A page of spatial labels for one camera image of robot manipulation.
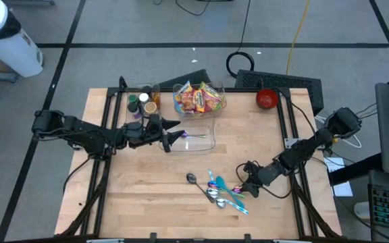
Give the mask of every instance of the metal spoon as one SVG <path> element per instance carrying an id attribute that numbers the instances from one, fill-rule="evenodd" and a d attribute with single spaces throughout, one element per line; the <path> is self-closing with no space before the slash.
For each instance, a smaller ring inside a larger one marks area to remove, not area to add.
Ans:
<path id="1" fill-rule="evenodd" d="M 212 198 L 211 196 L 209 196 L 197 183 L 196 183 L 196 176 L 192 173 L 188 173 L 186 175 L 187 177 L 187 181 L 188 183 L 190 184 L 195 184 L 197 187 L 199 187 L 199 189 L 201 189 L 201 191 L 203 192 L 203 194 L 208 198 L 208 200 L 211 202 L 211 203 L 214 203 L 214 198 Z"/>

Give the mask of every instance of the white trash can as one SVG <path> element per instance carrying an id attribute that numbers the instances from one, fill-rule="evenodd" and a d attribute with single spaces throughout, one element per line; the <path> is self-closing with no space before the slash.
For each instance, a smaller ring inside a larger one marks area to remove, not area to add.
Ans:
<path id="1" fill-rule="evenodd" d="M 43 54 L 1 0 L 0 60 L 25 78 L 43 70 Z"/>

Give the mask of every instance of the wooden table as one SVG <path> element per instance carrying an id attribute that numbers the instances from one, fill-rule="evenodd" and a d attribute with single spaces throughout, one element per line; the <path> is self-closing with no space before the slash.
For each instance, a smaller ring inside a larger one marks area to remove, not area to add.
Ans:
<path id="1" fill-rule="evenodd" d="M 83 120 L 100 125 L 105 102 L 105 88 L 90 89 Z M 309 116 L 313 113 L 306 89 L 291 89 L 292 101 Z M 215 121 L 215 148 L 206 155 L 164 153 L 157 144 L 137 149 L 125 148 L 112 158 L 101 225 L 101 238 L 297 239 L 292 197 L 277 199 L 261 190 L 259 198 L 250 194 L 243 200 L 248 215 L 230 205 L 219 209 L 211 204 L 195 185 L 188 184 L 186 174 L 194 173 L 201 187 L 207 187 L 208 169 L 222 176 L 228 187 L 239 185 L 235 168 L 248 160 L 261 165 L 283 151 L 277 109 L 260 110 L 255 93 L 228 93 L 228 106 Z M 118 127 L 126 120 L 126 95 L 123 95 Z M 161 112 L 166 119 L 176 119 L 171 93 L 162 93 Z M 112 117 L 113 104 L 109 117 Z M 290 131 L 284 105 L 286 125 Z M 303 114 L 295 109 L 301 138 L 313 135 Z M 316 152 L 314 157 L 322 159 Z M 75 151 L 71 170 L 86 159 L 84 151 Z M 92 162 L 82 168 L 67 185 L 55 233 L 64 231 L 85 204 Z M 325 165 L 311 160 L 306 165 L 311 198 L 315 208 L 338 234 L 341 234 L 336 207 Z M 289 191 L 288 178 L 280 176 L 269 187 L 276 194 Z M 310 234 L 307 212 L 301 203 L 305 232 Z M 93 231 L 95 209 L 89 230 Z"/>

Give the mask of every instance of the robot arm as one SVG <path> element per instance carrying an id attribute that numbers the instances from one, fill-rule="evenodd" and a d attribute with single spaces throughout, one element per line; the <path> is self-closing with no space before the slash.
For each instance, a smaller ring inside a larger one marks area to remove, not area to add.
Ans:
<path id="1" fill-rule="evenodd" d="M 167 132 L 180 121 L 168 121 L 150 115 L 144 127 L 140 122 L 130 122 L 118 129 L 107 129 L 64 115 L 60 111 L 36 111 L 32 132 L 36 139 L 64 139 L 71 147 L 80 146 L 90 155 L 106 158 L 116 149 L 137 148 L 153 142 L 162 142 L 165 152 L 184 133 L 184 130 Z"/>

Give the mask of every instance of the red cup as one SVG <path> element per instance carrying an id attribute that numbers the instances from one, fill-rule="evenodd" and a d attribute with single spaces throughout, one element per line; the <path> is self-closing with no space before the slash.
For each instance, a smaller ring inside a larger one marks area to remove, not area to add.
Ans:
<path id="1" fill-rule="evenodd" d="M 278 103 L 278 96 L 274 90 L 261 89 L 256 94 L 256 104 L 261 109 L 274 108 Z"/>

